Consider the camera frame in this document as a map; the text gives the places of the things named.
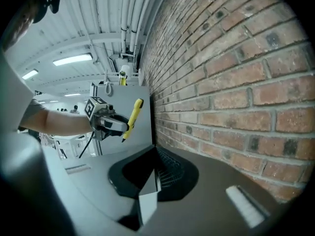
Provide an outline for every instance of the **table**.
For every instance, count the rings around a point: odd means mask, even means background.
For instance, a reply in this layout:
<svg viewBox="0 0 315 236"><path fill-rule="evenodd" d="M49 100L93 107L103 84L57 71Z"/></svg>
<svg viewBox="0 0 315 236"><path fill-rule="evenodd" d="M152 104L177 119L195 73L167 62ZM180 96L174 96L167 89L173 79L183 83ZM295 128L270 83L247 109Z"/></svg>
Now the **table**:
<svg viewBox="0 0 315 236"><path fill-rule="evenodd" d="M87 134L81 134L81 135L75 135L75 136L53 136L53 138L55 141L67 141L70 145L70 150L71 150L74 157L78 156L77 151L75 149L75 146L76 146L75 141L77 139L84 138L86 143L88 143Z"/></svg>

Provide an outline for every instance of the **yellow pen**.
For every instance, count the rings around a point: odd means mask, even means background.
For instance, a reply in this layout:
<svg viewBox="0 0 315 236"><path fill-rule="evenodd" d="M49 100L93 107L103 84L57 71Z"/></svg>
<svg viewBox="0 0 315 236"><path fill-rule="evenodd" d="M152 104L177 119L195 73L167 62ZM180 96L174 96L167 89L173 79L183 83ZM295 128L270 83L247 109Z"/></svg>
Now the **yellow pen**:
<svg viewBox="0 0 315 236"><path fill-rule="evenodd" d="M134 123L137 120L137 117L138 117L138 115L141 111L141 108L143 106L143 102L144 102L143 99L137 99L136 102L134 103L134 107L133 107L130 119L128 121L129 129L124 133L122 143L130 136L131 131L134 127Z"/></svg>

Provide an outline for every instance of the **cable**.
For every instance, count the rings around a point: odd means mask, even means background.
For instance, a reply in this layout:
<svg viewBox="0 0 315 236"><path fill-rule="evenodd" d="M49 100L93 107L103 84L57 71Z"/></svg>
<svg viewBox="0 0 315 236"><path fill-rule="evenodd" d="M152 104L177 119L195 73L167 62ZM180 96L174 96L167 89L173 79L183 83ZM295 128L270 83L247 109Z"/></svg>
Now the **cable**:
<svg viewBox="0 0 315 236"><path fill-rule="evenodd" d="M111 83L111 82L105 82L105 84L104 84L105 85L105 93L109 96L112 94L112 84L113 83Z"/></svg>
<svg viewBox="0 0 315 236"><path fill-rule="evenodd" d="M92 135L91 135L91 137L90 137L88 143L85 145L83 151L82 151L81 154L79 155L79 158L81 158L81 156L83 155L84 151L85 151L85 150L87 149L87 147L89 146L89 144L90 144L90 142L91 142L91 140L92 140L93 135L94 135L94 131L92 132Z"/></svg>

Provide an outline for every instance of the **white pipe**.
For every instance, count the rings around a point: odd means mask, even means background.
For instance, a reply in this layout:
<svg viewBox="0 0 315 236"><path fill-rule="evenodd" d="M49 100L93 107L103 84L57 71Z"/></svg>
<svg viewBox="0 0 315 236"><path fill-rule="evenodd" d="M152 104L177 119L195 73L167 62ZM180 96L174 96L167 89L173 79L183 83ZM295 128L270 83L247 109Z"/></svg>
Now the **white pipe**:
<svg viewBox="0 0 315 236"><path fill-rule="evenodd" d="M129 9L128 9L128 20L127 20L127 25L130 26L131 25L131 20L132 20L132 12L133 12L133 7L134 7L134 2L136 0L130 0L129 3Z"/></svg>
<svg viewBox="0 0 315 236"><path fill-rule="evenodd" d="M126 53L126 32L128 20L128 8L130 0L123 0L122 7L122 52Z"/></svg>
<svg viewBox="0 0 315 236"><path fill-rule="evenodd" d="M139 38L139 35L140 35L140 29L141 29L142 21L144 19L144 15L146 14L146 10L148 8L149 3L150 3L150 0L145 0L144 4L143 4L143 7L142 7L142 11L141 11L141 15L140 15L139 23L138 23L138 28L137 28L137 33L136 33L134 49L133 49L134 53L135 53L135 51L137 49L138 38Z"/></svg>
<svg viewBox="0 0 315 236"><path fill-rule="evenodd" d="M136 2L134 3L134 9L133 9L132 21L131 21L131 38L130 38L130 48L129 48L131 52L133 52L134 50L134 43L136 40L136 34L137 34L143 1L144 0L136 0Z"/></svg>

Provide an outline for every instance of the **person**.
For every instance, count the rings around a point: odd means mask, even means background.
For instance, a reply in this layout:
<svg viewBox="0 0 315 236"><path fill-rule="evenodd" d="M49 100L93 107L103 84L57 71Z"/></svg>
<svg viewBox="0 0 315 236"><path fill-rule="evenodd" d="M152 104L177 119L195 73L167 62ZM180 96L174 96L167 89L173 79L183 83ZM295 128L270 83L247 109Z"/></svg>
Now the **person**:
<svg viewBox="0 0 315 236"><path fill-rule="evenodd" d="M70 113L71 113L71 114L77 114L77 115L79 115L80 112L78 111L78 106L77 106L77 105L74 105L74 106L73 106L73 109L70 110Z"/></svg>
<svg viewBox="0 0 315 236"><path fill-rule="evenodd" d="M10 21L1 39L1 47L6 52L26 33L32 23L38 23L46 14L47 0L26 0ZM92 131L85 115L70 115L46 109L36 99L27 107L20 126L44 134L71 136Z"/></svg>

